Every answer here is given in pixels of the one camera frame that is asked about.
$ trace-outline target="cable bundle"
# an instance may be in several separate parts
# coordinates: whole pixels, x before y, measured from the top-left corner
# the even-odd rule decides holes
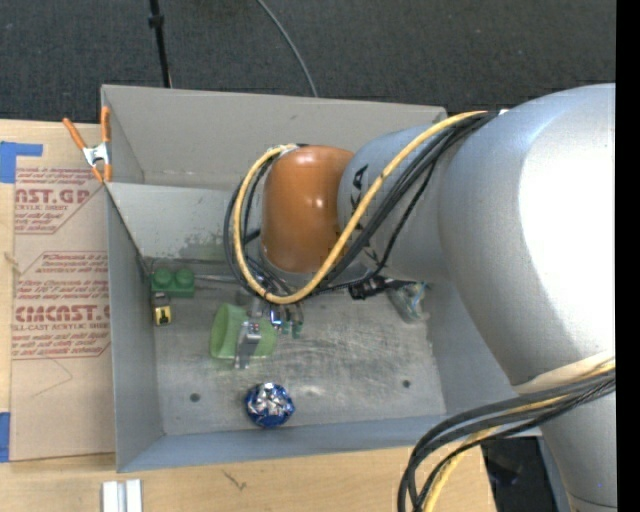
[[[616,370],[612,364],[578,382],[479,407],[440,423],[418,441],[411,453],[398,490],[398,511],[407,510],[408,493],[413,512],[432,512],[442,486],[466,450],[538,427],[615,389]],[[434,468],[418,493],[416,470],[420,464],[437,449],[460,440],[460,447]]]
[[[247,244],[259,235],[259,231],[247,234],[248,219],[257,185],[280,154],[297,146],[278,146],[268,150],[249,169],[242,183],[234,191],[225,215],[225,254],[234,276],[245,289],[252,293],[257,293],[268,302],[275,304],[294,304],[307,296],[343,289],[374,278],[383,271],[398,235],[431,180],[438,159],[463,137],[468,136],[472,131],[477,130],[496,115],[496,113],[489,112],[459,114],[430,127],[412,140],[391,160],[367,190],[320,270],[307,285],[293,293],[288,291],[287,285],[282,280],[278,280],[264,265],[246,254]],[[349,246],[346,253],[340,257],[340,253],[347,244],[349,237],[358,229],[361,219],[374,196],[381,190],[382,184],[396,171],[411,152],[421,146],[423,147],[407,164],[404,171],[402,171],[402,175],[398,177],[393,186],[390,187],[389,192],[380,201],[380,205],[375,212],[368,216],[366,226]],[[423,181],[418,186],[401,219],[396,224],[383,256],[377,264],[377,268],[357,281],[335,284],[340,274],[357,258],[398,202],[420,178],[423,178]]]

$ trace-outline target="green object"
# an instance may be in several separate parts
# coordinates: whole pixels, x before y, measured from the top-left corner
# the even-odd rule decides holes
[[[209,353],[216,359],[233,359],[242,323],[249,319],[244,308],[224,303],[218,308],[211,327]],[[268,318],[260,318],[260,343],[252,357],[268,357],[276,348],[278,333]]]
[[[163,292],[169,297],[191,298],[195,294],[195,278],[188,268],[171,272],[167,268],[158,268],[151,275],[151,292]]]

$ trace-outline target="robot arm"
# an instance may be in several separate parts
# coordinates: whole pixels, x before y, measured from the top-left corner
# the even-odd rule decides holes
[[[615,86],[556,93],[487,117],[477,126],[448,142],[444,131],[416,127],[376,139],[348,159],[334,154],[329,158],[333,164],[348,160],[337,190],[335,172],[320,180],[324,187],[311,187],[317,196],[309,201],[316,208],[329,205],[337,194],[337,219],[322,217],[317,229],[326,233],[327,242],[317,252],[331,252],[336,222],[338,229],[350,229],[376,178],[416,136],[428,133],[400,159],[397,170],[428,154],[429,145],[444,149],[428,177],[406,185],[398,207],[383,212],[360,263],[380,273],[380,255],[389,252],[392,241],[384,276],[435,285],[452,281],[511,384],[526,394],[575,379],[614,356]],[[323,151],[325,160],[309,165],[314,151],[306,149],[296,165],[324,172],[331,151]],[[376,208],[384,208],[385,197],[398,189],[394,185],[402,178],[396,176],[403,174],[394,175],[381,186],[367,215],[357,220],[357,233],[366,232]],[[273,219],[268,209],[277,210],[282,200],[269,206],[265,194],[263,220]],[[299,219],[303,231],[316,229],[304,216]],[[266,228],[275,236],[271,226]],[[267,246],[263,241],[263,251]],[[295,244],[288,250],[295,253]],[[333,269],[334,263],[340,266],[344,251],[334,253]],[[263,255],[269,260],[268,251]],[[313,260],[313,255],[305,258]],[[318,267],[322,270],[319,264],[305,270]],[[277,265],[271,270],[283,271]],[[573,511],[617,509],[615,394],[573,409],[541,429]]]

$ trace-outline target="yellow small object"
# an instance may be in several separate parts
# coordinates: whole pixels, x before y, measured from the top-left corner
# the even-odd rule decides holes
[[[166,325],[171,323],[171,306],[158,306],[153,310],[153,317],[156,325]]]
[[[153,321],[156,325],[167,325],[171,323],[171,305],[169,297],[163,292],[157,292],[151,299],[153,308]]]

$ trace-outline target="blue ball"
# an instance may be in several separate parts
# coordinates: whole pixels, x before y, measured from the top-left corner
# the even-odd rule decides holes
[[[244,401],[249,418],[262,428],[283,425],[296,410],[287,390],[273,382],[258,384],[249,390]]]

